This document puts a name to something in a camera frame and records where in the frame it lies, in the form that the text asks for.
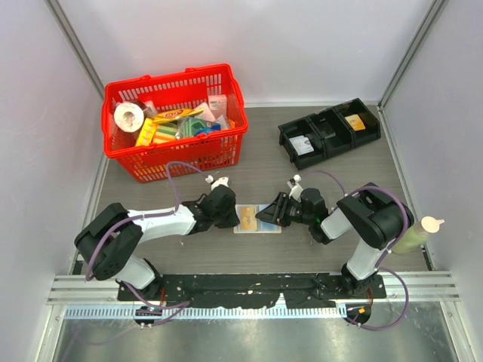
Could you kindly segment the beige leather card holder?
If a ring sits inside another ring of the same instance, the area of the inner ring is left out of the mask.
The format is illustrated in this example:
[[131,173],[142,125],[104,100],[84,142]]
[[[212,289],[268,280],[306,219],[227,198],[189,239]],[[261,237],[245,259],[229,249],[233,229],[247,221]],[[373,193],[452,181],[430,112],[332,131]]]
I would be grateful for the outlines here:
[[233,228],[235,234],[281,234],[281,226],[256,218],[256,214],[267,204],[237,204],[239,224]]

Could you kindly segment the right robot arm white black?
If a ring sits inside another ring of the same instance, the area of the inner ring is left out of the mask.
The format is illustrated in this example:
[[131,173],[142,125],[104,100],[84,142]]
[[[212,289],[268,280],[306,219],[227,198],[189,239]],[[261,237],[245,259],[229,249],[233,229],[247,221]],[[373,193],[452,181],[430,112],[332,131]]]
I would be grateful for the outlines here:
[[392,245],[414,224],[411,210],[373,183],[340,199],[332,211],[318,189],[302,189],[297,197],[281,192],[256,218],[281,227],[292,222],[307,225],[315,241],[324,245],[355,230],[358,245],[343,265],[336,286],[337,291],[351,298],[367,290]]

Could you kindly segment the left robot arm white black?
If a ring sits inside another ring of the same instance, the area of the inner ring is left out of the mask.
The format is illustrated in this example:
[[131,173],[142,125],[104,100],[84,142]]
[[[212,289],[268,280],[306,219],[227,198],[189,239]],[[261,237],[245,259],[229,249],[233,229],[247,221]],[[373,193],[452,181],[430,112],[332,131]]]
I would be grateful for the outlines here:
[[238,224],[234,191],[218,185],[195,201],[168,209],[141,212],[127,210],[120,203],[110,204],[76,236],[74,245],[88,264],[89,279],[113,278],[134,296],[154,300],[159,298],[164,281],[152,263],[134,256],[139,244]]

